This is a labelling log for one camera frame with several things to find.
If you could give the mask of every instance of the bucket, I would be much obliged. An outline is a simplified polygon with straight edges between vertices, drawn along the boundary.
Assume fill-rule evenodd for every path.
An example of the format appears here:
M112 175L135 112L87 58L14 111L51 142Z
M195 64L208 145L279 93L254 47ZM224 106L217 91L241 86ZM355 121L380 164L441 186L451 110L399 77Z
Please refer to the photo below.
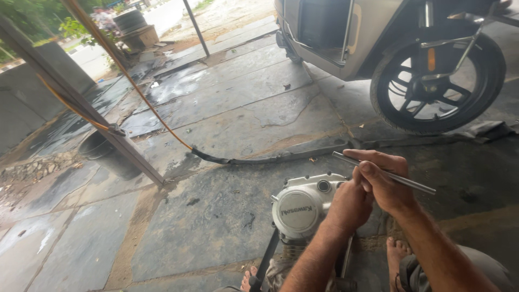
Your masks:
M128 137L127 132L124 139L126 139L146 161L149 161L148 155ZM130 180L142 173L138 167L115 148L99 131L95 131L81 143L78 153L87 160L95 161L97 164L108 169L111 173L116 174L122 180Z

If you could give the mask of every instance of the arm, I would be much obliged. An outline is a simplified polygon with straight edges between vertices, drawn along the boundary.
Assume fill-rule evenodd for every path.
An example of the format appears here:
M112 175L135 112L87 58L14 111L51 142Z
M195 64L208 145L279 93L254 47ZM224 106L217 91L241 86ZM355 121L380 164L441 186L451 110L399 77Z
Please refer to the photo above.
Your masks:
M281 292L324 291L340 249L366 223L373 197L353 182L340 185L326 219L285 279Z
M376 151L345 150L362 160L353 172L366 192L402 227L433 291L495 291L498 288L462 253L418 204L409 187L390 179L387 171L407 177L404 158Z

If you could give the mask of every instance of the scooter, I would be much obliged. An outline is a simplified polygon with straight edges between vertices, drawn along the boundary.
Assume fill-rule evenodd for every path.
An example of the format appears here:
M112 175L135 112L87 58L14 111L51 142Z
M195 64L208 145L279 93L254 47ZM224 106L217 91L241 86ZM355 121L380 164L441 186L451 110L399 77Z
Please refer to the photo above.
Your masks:
M371 103L389 126L437 135L481 115L503 86L503 53L481 32L498 3L274 0L276 40L294 62L371 79Z

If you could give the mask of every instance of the white engine cover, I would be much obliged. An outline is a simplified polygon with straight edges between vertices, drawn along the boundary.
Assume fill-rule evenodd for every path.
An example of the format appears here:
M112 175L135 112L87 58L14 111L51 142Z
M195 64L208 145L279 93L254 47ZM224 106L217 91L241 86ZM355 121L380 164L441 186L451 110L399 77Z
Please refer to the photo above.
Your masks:
M337 186L345 181L344 176L330 172L288 180L283 190L271 197L276 227L287 240L312 237L328 212Z

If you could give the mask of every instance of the rope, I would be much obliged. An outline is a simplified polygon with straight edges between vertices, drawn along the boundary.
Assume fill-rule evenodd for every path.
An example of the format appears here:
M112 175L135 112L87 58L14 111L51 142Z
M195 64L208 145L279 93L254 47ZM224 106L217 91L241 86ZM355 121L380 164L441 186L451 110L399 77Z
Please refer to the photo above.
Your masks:
M112 57L112 59L114 60L114 62L117 64L117 66L119 67L119 69L121 70L121 72L124 74L124 76L126 76L126 78L131 82L131 84L133 85L133 88L135 88L137 90L137 92L139 93L139 95L141 96L141 98L144 100L144 102L146 102L146 104L148 105L149 109L155 114L155 116L157 116L157 118L159 119L159 121L164 125L164 127L180 142L182 143L184 146L186 146L189 150L193 150L193 147L189 146L188 144L186 144L186 142L182 141L182 139L180 139L174 132L172 129L170 129L170 127L166 124L166 122L164 122L164 120L160 117L160 115L157 113L157 111L153 108L153 106L151 105L151 103L144 97L144 94L142 93L141 89L137 86L137 84L133 81L133 79L130 77L130 74L128 74L128 72L126 71L126 69L122 66L121 62L119 61L119 59L117 59L117 57L115 56L114 52L111 50L111 48L108 46L108 44L105 42L104 38L100 35L99 33L99 30L97 29L97 27L95 26L95 24L93 23L93 21L90 19L90 17L86 16L86 13L79 7L78 3L75 1L75 0L66 0L67 2L69 2L74 10L76 10L76 14L79 18L81 18L81 22L84 23L87 28L89 28L89 31L93 34L93 36L98 40L98 42L101 44L101 46L106 50L106 52L110 55L110 57Z
M107 126L104 126L104 125L101 125L99 124L98 122L96 121L93 121L87 117L85 117L84 115L82 115L77 109L73 108L67 101L65 101L65 99L59 94L57 93L54 88L50 87L50 85L47 84L47 82L45 81L45 79L43 79L43 77L41 75L39 75L38 73L36 74L36 76L38 76L38 78L43 82L43 84L45 84L45 86L50 90L50 92L52 92L61 102L63 102L63 104L69 108L71 111L75 112L76 114L78 114L80 117L84 118L85 120L87 120L88 122L94 124L96 127L98 128L101 128L105 131L109 131L109 128Z

